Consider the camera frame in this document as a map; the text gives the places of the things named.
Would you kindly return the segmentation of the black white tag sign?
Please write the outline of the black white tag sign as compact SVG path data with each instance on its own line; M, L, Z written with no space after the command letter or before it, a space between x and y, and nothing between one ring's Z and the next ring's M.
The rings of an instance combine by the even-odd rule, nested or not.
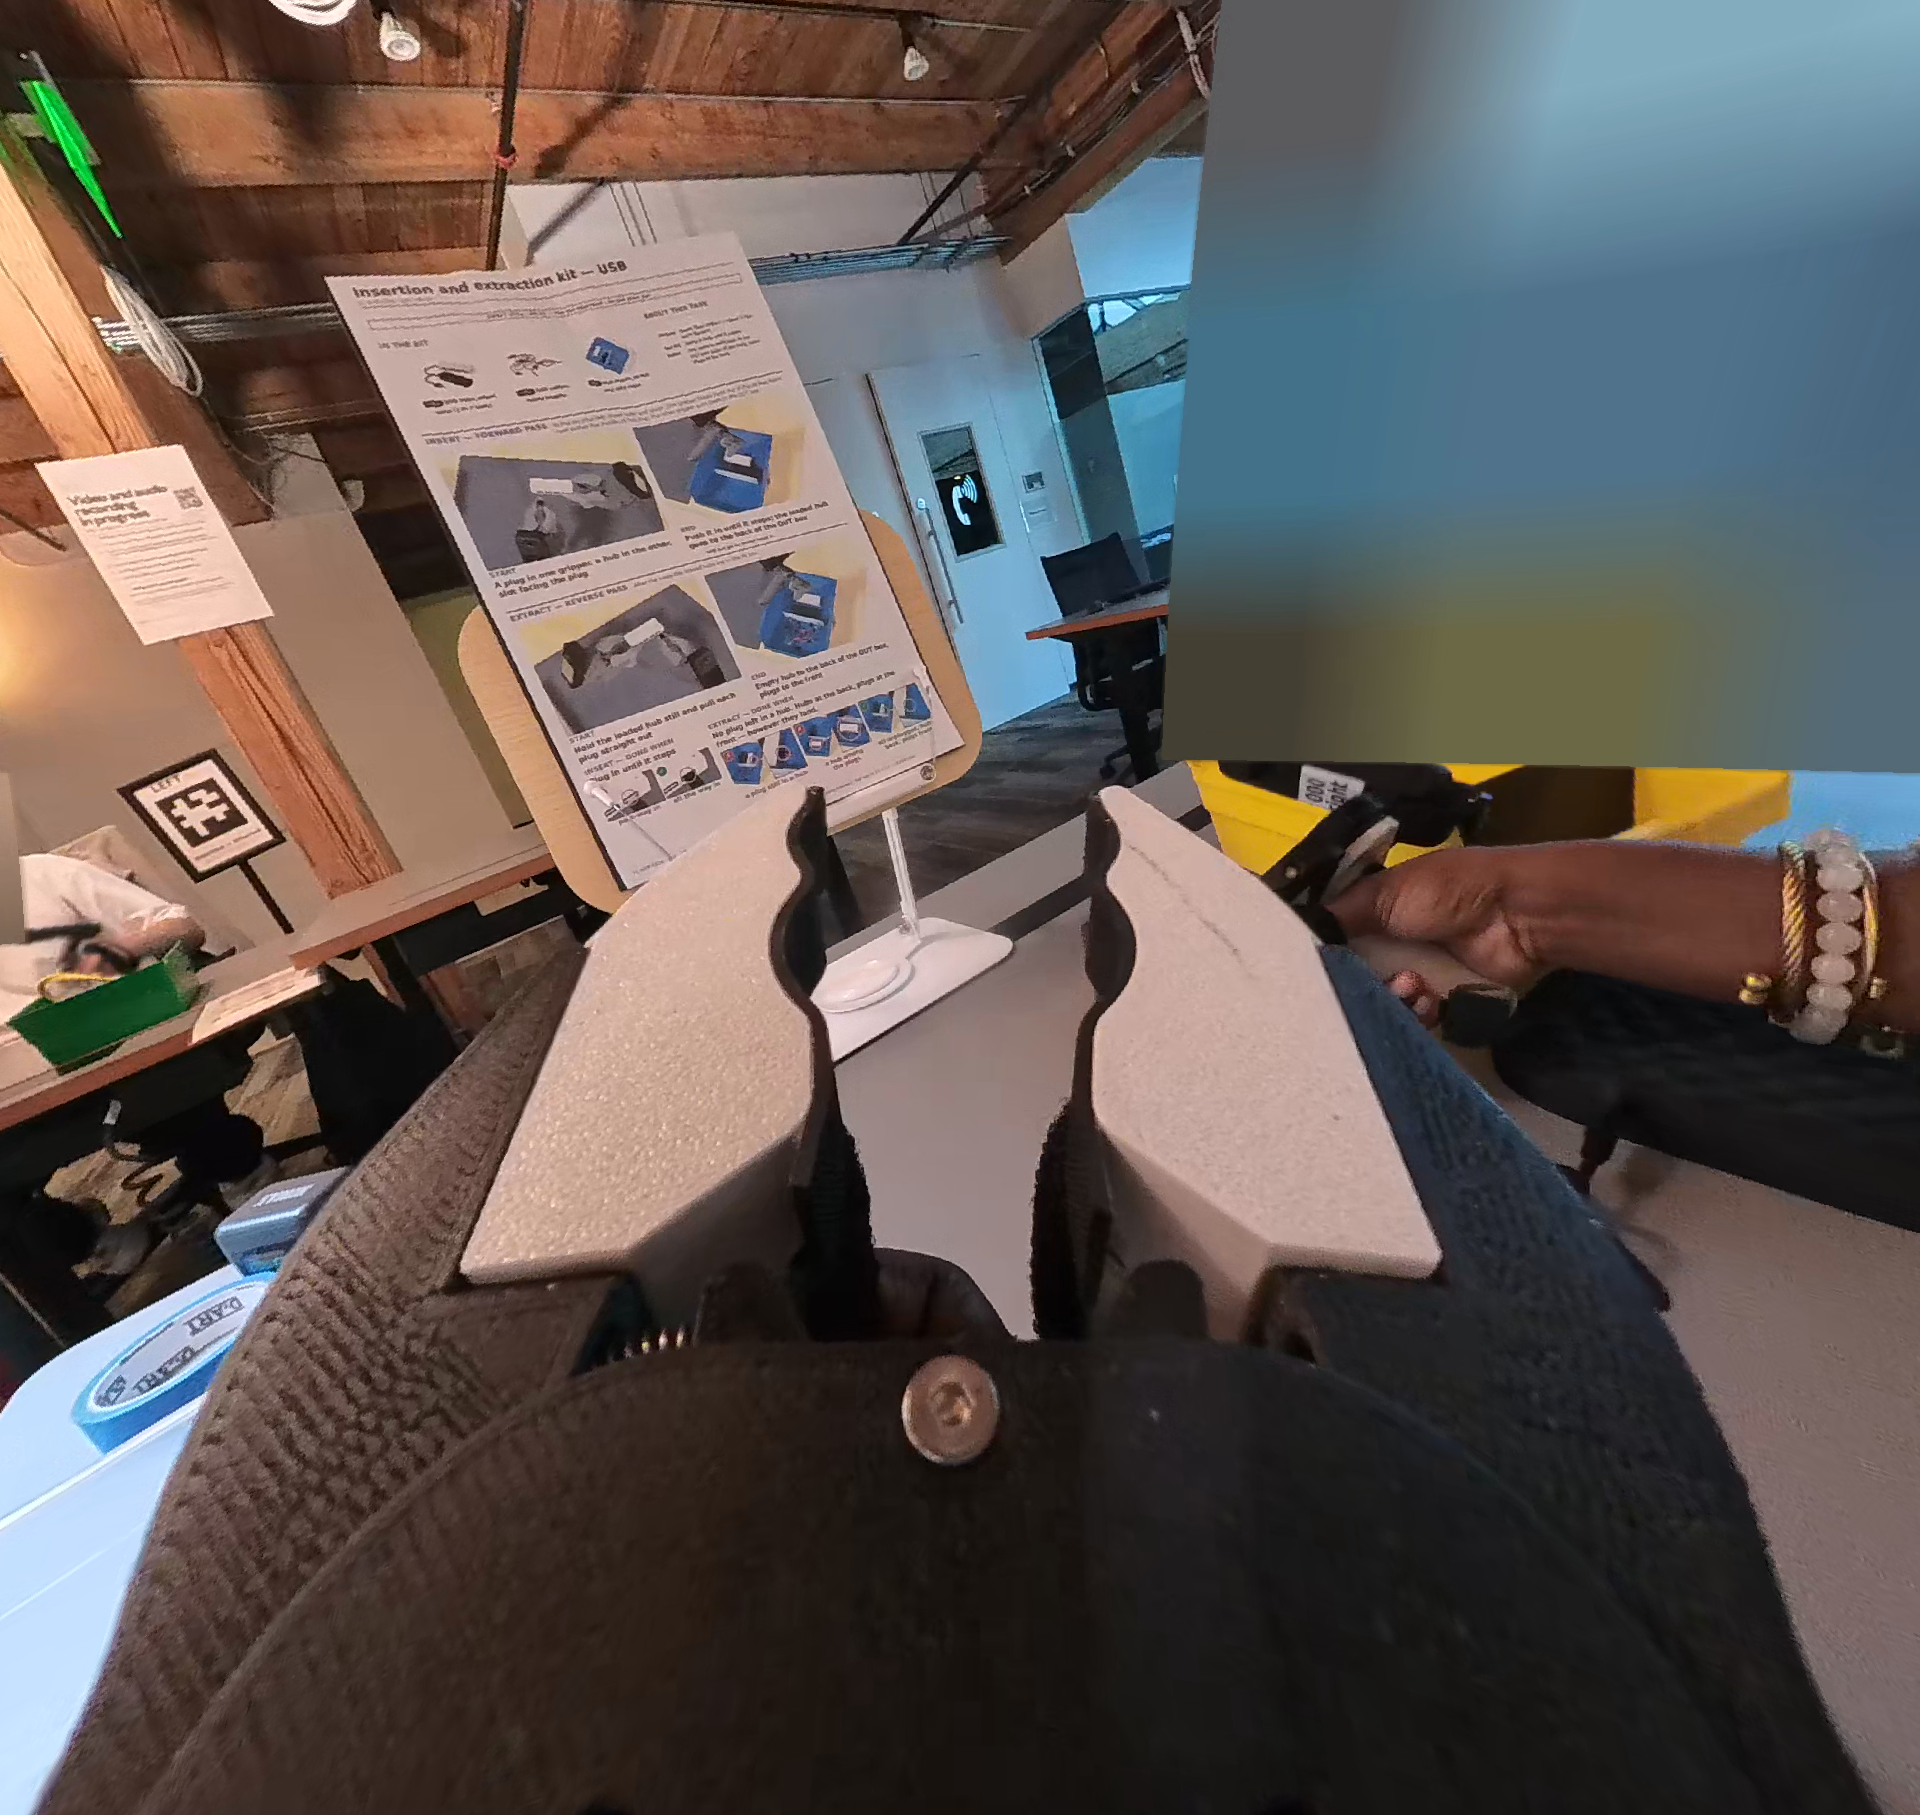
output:
M192 882L238 871L270 922L285 936L294 933L285 906L254 871L254 862L285 851L288 840L217 749L122 783L117 798L149 829Z

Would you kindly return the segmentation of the blue tape roll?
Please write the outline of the blue tape roll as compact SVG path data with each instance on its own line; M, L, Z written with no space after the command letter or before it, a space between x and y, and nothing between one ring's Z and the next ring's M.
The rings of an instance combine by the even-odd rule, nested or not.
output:
M198 1405L270 1288L273 1272L242 1272L113 1354L69 1406L81 1440L107 1455Z

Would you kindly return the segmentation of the white notice sheet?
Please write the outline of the white notice sheet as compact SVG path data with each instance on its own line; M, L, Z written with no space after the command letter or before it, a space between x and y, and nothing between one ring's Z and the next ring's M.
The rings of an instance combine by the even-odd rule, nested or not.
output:
M145 649L273 622L182 445L39 461L38 479Z

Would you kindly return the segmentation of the green plastic bin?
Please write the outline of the green plastic bin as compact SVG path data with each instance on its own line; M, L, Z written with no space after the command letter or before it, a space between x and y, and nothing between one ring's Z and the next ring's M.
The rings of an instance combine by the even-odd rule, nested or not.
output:
M113 1054L139 1035L155 1028L203 1000L194 952L173 942L122 972L43 972L38 997L8 1017L38 1061L59 1076Z

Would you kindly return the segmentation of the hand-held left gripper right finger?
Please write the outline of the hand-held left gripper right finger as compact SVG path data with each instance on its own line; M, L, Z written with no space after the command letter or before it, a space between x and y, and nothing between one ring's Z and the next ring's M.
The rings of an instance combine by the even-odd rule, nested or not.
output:
M1036 1335L1110 1328L1150 1272L1226 1345L1257 1335L1285 1277L1437 1282L1304 922L1132 790L1089 803L1084 882L1094 1008L1036 1173Z

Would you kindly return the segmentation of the printed instruction sheet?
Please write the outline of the printed instruction sheet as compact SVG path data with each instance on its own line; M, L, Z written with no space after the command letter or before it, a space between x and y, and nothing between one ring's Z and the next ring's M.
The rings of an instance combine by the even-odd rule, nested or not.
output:
M326 290L616 886L960 744L733 235Z

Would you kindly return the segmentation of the green lit exit sign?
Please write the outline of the green lit exit sign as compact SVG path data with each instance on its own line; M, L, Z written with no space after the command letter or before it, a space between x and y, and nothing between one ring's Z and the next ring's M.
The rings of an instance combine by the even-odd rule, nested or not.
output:
M38 65L38 58L5 58L5 123L38 156L48 183L86 226L91 239L99 247L122 247L122 226L113 214L99 183L99 156L91 145L76 108L59 93L56 80L43 77L43 69Z

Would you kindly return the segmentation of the person's right hand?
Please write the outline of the person's right hand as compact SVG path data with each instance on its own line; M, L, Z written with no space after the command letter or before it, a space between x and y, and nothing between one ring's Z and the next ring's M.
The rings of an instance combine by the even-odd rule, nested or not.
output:
M1397 967L1401 1000L1437 997L1458 981L1535 987L1538 942L1508 902L1500 851L1434 851L1344 886L1328 915L1368 962Z

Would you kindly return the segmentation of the white door with phone sign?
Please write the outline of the white door with phone sign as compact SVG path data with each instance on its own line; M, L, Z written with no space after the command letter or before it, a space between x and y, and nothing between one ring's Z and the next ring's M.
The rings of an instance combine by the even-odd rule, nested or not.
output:
M1060 614L1039 538L980 355L869 370L904 506L956 644L976 654L1033 650L1030 630Z

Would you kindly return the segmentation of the instruction sheet on stand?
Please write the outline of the instruction sheet on stand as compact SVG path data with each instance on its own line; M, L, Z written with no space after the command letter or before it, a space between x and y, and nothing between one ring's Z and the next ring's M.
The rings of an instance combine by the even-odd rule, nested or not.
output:
M828 1042L838 1064L974 986L1014 952L1014 940L1008 936L941 922L915 906L898 810L969 774L985 744L985 725L969 678L921 575L915 548L874 512L859 512L859 524L874 548L882 575L889 582L889 595L911 633L921 668L926 670L956 744L933 754L921 774L889 774L869 790L829 803L828 810L829 831L879 820L898 886L898 917L869 936L838 942L822 986L817 987L817 1008L828 1017ZM466 614L457 659L466 694L531 810L550 865L591 911L613 915L627 895L616 882L485 610Z

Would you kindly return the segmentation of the wooden support post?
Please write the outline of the wooden support post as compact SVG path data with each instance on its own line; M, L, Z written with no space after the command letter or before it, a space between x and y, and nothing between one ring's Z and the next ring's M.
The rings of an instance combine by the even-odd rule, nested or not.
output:
M5 123L5 365L56 458L179 445L232 524L270 519L270 498L249 484L207 403L149 365L107 353L98 335L104 295L98 244L48 183L27 139ZM179 650L321 895L340 897L397 876L394 844L340 764L270 625L242 622L187 635Z

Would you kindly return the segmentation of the grey printed box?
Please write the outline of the grey printed box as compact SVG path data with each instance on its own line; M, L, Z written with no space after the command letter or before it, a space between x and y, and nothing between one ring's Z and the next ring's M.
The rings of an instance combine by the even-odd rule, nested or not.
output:
M300 1180L276 1180L223 1213L214 1248L238 1277L276 1272L353 1168L326 1168Z

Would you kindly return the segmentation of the person's right forearm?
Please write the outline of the person's right forearm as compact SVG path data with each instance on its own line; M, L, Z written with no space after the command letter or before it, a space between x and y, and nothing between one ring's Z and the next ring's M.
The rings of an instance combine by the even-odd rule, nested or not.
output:
M1843 1021L1915 1037L1915 855L1865 855L1865 936L1847 962ZM1780 855L1680 844L1580 844L1549 855L1523 911L1528 960L1644 987L1766 1010L1811 1010L1818 886L1789 882Z

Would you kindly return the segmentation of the black office chair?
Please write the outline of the black office chair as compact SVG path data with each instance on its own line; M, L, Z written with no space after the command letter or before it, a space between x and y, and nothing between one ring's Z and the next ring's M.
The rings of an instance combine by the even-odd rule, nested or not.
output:
M1150 584L1121 537L1100 537L1062 553L1045 553L1045 582L1060 603L1060 622L1100 603L1121 603L1162 584Z

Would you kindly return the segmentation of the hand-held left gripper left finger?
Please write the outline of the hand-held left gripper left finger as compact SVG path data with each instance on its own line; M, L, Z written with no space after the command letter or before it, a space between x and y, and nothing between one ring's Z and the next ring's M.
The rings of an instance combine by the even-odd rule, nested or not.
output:
M822 790L747 803L591 940L461 1282L613 1277L652 1328L757 1265L803 1321L874 1321L869 1185L838 1111L819 933Z

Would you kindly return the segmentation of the wooden desk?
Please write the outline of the wooden desk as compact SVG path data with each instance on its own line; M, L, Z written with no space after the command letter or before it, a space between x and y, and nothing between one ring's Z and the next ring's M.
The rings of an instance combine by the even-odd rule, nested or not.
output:
M1162 617L1167 593L1156 587L1026 633L1030 644L1066 644L1079 709L1117 723L1121 749L1100 778L1136 788L1161 770Z
M194 1010L177 1016L153 1028L134 1035L117 1052L81 1064L76 1071L38 1071L5 1091L5 1132L23 1126L43 1111L56 1111L93 1091L122 1082L145 1068L167 1064L194 1048L194 1021L210 1000L249 987L254 981L276 976L285 968L310 968L333 962L340 953L356 953L375 940L394 940L431 917L465 911L479 897L507 891L517 882L536 882L558 871L555 855L542 845L536 829L517 829L505 840L482 844L482 857L466 862L466 867L406 867L394 880L371 882L343 897L326 902L326 911L293 936L273 936L260 947L214 962L207 968L207 991Z

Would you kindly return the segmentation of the yellow plastic bin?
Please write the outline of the yellow plastic bin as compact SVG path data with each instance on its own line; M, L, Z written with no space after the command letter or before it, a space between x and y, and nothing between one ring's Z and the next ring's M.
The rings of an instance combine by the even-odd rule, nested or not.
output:
M1262 876L1303 844L1356 778L1292 770L1281 790L1233 778L1213 760L1187 764L1221 851ZM1620 844L1741 845L1780 822L1791 803L1789 770L1724 768L1498 768L1455 764L1452 778L1494 793L1484 840L1580 844L1618 831Z

